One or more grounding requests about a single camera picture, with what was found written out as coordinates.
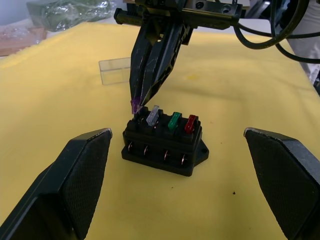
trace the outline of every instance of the red fuse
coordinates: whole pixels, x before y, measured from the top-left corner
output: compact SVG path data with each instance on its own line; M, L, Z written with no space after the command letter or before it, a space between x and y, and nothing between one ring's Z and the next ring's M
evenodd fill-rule
M195 115L190 115L188 118L188 122L186 123L186 125L184 126L184 130L187 134L192 134L192 132L194 131L194 123L196 120L196 116Z

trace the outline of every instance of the yellow cloth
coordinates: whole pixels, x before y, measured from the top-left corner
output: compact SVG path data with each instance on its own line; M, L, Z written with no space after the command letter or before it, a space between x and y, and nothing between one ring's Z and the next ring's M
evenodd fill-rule
M0 223L68 140L107 127L113 139L88 240L286 239L243 132L297 138L320 159L320 99L299 63L231 34L193 34L148 104L199 116L210 156L188 178L122 160L129 84L103 86L98 62L129 57L138 30L84 23L0 61Z

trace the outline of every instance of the black fuse holder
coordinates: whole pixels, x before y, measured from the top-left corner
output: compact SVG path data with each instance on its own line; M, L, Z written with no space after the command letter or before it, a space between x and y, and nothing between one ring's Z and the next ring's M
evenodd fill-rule
M124 148L122 158L156 169L183 176L191 176L194 167L209 157L209 149L202 141L202 127L195 117L194 128L187 133L188 118L180 114L176 128L170 130L168 124L173 116L158 110L158 120L154 126L146 122L150 111L143 107L139 115L127 123L123 132Z

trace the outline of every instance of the black cable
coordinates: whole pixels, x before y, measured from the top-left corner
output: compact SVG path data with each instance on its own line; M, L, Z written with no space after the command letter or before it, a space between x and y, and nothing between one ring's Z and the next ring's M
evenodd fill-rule
M276 36L276 10L277 10L277 0L272 0L271 3L271 36L274 38ZM290 58L294 61L303 62L307 64L320 64L320 59L311 59L311 58L305 58L300 57L291 54L290 52L286 51L279 43L275 45L275 47L287 58Z
M287 38L293 32L293 30L297 27L300 20L304 16L305 9L307 9L308 5L309 5L309 0L298 0L297 8L289 24L285 27L285 29L282 32L280 32L277 36L272 37L272 39L268 41L260 42L260 43L250 42L245 38L240 28L237 26L233 27L235 35L243 45L245 45L247 48L250 48L250 49L259 50L259 49L266 49L271 46L274 46L275 44L278 44L279 42Z
M251 29L247 26L243 26L242 24L238 23L236 25L238 28L251 33L251 34L255 34L255 35L260 35L263 37L269 37L272 38L272 35L270 33L264 32L264 31L258 31L258 30L254 30ZM320 37L320 31L318 32L313 32L313 33L307 33L307 34L294 34L294 35L289 35L287 37L287 39L308 39L308 38L314 38L314 37Z

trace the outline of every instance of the green fuse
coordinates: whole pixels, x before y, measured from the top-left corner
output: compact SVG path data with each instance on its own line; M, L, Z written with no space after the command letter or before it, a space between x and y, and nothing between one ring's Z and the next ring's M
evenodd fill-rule
M180 112L174 112L172 118L168 124L168 128L170 131L174 131L177 127L178 119L181 116Z

